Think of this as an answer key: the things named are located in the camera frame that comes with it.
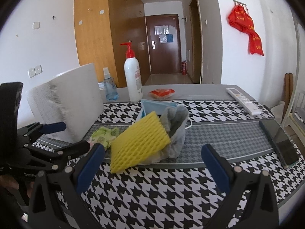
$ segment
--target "blue gripper pad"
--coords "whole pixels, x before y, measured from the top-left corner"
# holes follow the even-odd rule
[[[64,122],[58,122],[53,124],[43,125],[40,129],[40,133],[42,134],[50,134],[58,131],[64,131],[67,128]]]
[[[88,190],[96,172],[99,170],[100,165],[105,157],[104,146],[101,144],[98,144],[96,147],[95,146],[96,144],[86,156],[89,157],[89,160],[85,163],[77,177],[76,192],[79,195]]]
[[[201,158],[211,173],[211,176],[216,182],[218,188],[222,192],[228,194],[230,193],[230,177],[222,167],[222,163],[219,161],[220,156],[216,154],[217,152],[212,148],[210,144],[206,144],[201,148]]]

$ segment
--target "paper notice on door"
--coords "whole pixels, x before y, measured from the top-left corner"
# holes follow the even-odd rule
[[[173,26],[168,26],[168,34],[176,34],[177,30]]]
[[[160,43],[167,43],[166,34],[160,34],[159,38],[160,38]]]
[[[169,34],[169,26],[155,26],[155,35]]]
[[[166,39],[167,39],[167,43],[173,43],[173,35],[172,34],[166,35]]]

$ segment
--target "red banner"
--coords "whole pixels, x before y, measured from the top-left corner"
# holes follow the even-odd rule
[[[241,5],[236,5],[228,16],[229,24],[240,32],[249,35],[249,50],[251,54],[264,56],[262,40],[254,30],[254,22]]]

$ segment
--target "hanger rack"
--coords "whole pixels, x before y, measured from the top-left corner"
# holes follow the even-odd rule
[[[246,10],[247,10],[247,12],[248,12],[248,14],[249,14],[249,10],[248,10],[247,5],[246,5],[245,3],[242,3],[242,2],[239,2],[239,1],[236,1],[236,0],[233,0],[233,2],[235,3],[235,5],[236,5],[236,4],[240,4],[240,5],[242,5],[242,6],[245,6],[245,8],[246,8]]]

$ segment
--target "green floral cloth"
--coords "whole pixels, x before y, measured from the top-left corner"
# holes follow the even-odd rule
[[[111,146],[112,142],[119,134],[120,130],[117,127],[113,129],[101,127],[91,135],[88,142],[90,143],[91,147],[96,143],[102,144],[106,150]]]

